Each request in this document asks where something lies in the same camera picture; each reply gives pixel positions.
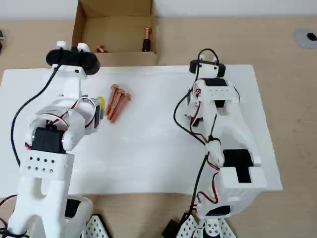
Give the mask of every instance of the mounting hole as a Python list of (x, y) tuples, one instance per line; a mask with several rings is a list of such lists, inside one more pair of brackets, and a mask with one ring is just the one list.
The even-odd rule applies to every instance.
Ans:
[(317, 36), (313, 32), (308, 33), (307, 38), (311, 41), (317, 41)]

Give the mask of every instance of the wooden table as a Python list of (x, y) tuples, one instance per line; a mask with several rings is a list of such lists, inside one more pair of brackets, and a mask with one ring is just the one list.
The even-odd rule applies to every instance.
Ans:
[[(0, 21), (7, 68), (47, 67), (45, 55), (56, 40), (71, 41), (73, 21)], [(159, 19), (160, 65), (188, 64), (211, 47), (224, 63), (252, 64), (284, 190), (261, 194), (229, 219), (241, 238), (311, 238), (317, 221), (317, 50), (299, 48), (297, 28), (317, 31), (317, 17), (216, 17)], [(181, 194), (93, 196), (114, 237), (156, 238), (171, 218), (179, 218), (190, 198)], [(8, 218), (14, 202), (0, 210)]]

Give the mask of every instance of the perforated bracket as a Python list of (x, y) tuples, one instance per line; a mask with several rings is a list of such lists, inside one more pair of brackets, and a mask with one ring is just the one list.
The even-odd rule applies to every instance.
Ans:
[(202, 89), (201, 96), (198, 97), (201, 102), (211, 102), (215, 100), (231, 100), (239, 102), (239, 95), (233, 86), (209, 86)]
[(196, 223), (190, 216), (181, 226), (176, 238), (236, 238), (223, 218), (204, 219)]
[(111, 235), (101, 217), (93, 215), (85, 227), (82, 238), (111, 238)]
[(71, 175), (74, 155), (27, 150), (24, 153), (21, 172), (23, 175), (42, 179), (65, 180)]

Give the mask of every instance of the box flap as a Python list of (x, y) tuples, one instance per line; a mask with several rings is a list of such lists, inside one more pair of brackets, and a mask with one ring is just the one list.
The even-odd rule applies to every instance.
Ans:
[(95, 53), (101, 67), (115, 66), (155, 66), (157, 55), (154, 52)]
[(79, 0), (87, 17), (150, 16), (152, 0)]

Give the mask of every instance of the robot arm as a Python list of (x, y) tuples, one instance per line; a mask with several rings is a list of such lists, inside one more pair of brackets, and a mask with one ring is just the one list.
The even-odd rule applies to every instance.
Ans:
[[(201, 218), (224, 218), (249, 206), (265, 189), (266, 179), (257, 145), (239, 108), (238, 91), (231, 82), (216, 76), (219, 67), (200, 64), (203, 75), (194, 83), (187, 115), (191, 116), (191, 130), (203, 121), (204, 132), (196, 135), (206, 143), (215, 175), (210, 187), (198, 193), (196, 209)], [(240, 149), (224, 149), (223, 134), (234, 138)]]
[[(81, 92), (81, 81), (100, 65), (86, 44), (70, 50), (65, 42), (57, 43), (47, 62), (59, 67), (56, 75), (65, 79), (63, 94), (38, 111), (28, 128), (18, 197), (5, 231), (8, 237), (23, 237), (34, 217), (32, 238), (80, 237), (92, 212), (89, 199), (68, 196), (74, 163), (68, 151), (95, 132), (103, 119), (101, 99)], [(46, 195), (41, 190), (44, 179), (50, 183)]]

